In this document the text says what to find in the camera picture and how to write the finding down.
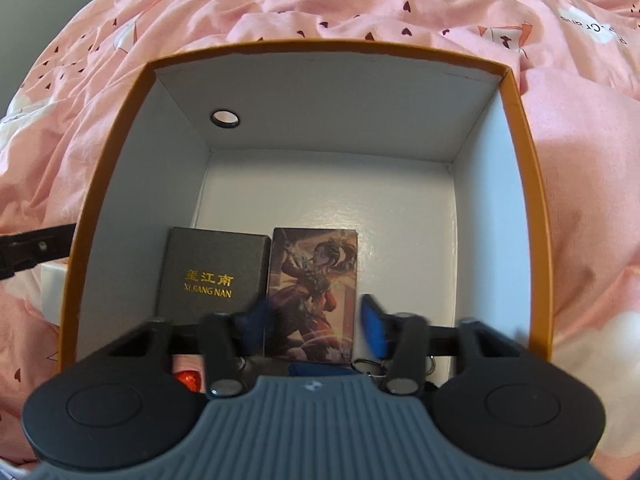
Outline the illustrated card box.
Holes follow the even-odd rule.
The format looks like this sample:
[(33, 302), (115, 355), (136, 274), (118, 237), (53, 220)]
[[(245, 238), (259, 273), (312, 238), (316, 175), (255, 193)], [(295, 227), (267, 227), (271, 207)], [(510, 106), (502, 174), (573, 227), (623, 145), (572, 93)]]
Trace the illustrated card box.
[(277, 228), (272, 233), (268, 306), (270, 358), (323, 364), (352, 360), (358, 233)]

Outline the black box gold lettering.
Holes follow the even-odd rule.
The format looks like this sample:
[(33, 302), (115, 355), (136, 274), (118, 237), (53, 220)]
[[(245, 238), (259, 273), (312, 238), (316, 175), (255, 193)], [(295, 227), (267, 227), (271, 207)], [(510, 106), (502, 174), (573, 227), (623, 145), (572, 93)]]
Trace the black box gold lettering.
[(178, 228), (169, 231), (156, 315), (194, 325), (212, 313), (243, 312), (265, 297), (267, 235)]

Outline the orange white cardboard box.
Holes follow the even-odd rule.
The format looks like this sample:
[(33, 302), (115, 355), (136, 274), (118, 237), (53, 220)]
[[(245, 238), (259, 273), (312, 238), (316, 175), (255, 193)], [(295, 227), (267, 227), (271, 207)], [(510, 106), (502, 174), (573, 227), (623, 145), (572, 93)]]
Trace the orange white cardboard box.
[(358, 289), (387, 310), (479, 318), (551, 354), (547, 201), (509, 66), (364, 40), (146, 64), (77, 222), (62, 367), (154, 313), (174, 226), (355, 230)]

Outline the orange plush keychain with tag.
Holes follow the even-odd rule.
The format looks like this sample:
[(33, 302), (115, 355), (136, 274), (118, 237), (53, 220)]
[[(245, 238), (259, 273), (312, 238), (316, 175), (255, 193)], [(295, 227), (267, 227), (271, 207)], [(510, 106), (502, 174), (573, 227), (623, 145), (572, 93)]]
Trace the orange plush keychain with tag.
[(326, 364), (314, 362), (293, 362), (288, 366), (291, 377), (324, 377), (363, 374), (374, 380), (381, 380), (390, 371), (392, 360), (372, 360), (358, 358), (348, 364)]

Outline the red orange crochet fruit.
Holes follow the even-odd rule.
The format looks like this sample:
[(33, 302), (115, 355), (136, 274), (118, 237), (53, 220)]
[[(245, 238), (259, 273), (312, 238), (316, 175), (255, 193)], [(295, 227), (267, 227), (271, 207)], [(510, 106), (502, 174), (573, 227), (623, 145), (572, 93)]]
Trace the red orange crochet fruit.
[(177, 370), (174, 374), (172, 374), (178, 382), (181, 382), (186, 388), (188, 388), (191, 392), (202, 393), (203, 385), (202, 385), (202, 374), (198, 370)]

